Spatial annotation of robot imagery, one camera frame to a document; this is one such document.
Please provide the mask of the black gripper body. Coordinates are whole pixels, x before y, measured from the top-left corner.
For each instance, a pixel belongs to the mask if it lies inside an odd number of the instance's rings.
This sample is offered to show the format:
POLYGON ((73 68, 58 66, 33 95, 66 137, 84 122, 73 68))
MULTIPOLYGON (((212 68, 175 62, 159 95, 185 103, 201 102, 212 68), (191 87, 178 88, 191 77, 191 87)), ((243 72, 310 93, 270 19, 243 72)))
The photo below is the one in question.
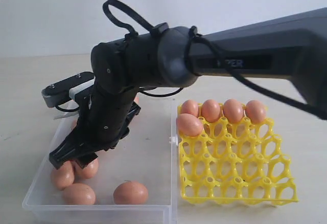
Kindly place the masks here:
POLYGON ((111 94, 95 82, 76 128, 82 151, 107 150, 118 142, 138 90, 138 87, 129 86, 120 93, 111 94))

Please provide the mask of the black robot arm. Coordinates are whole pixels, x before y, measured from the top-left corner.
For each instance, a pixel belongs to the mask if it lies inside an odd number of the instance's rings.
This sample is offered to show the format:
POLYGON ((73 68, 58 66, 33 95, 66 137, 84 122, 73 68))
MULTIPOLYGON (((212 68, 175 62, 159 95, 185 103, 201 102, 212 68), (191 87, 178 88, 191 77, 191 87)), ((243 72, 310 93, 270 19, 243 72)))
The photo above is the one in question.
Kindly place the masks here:
POLYGON ((154 27, 100 43, 90 55, 95 81, 79 103, 77 127, 49 154, 82 167, 128 133, 127 116, 147 88, 191 86, 200 76, 232 76, 250 89, 326 119, 326 8, 222 32, 154 27))

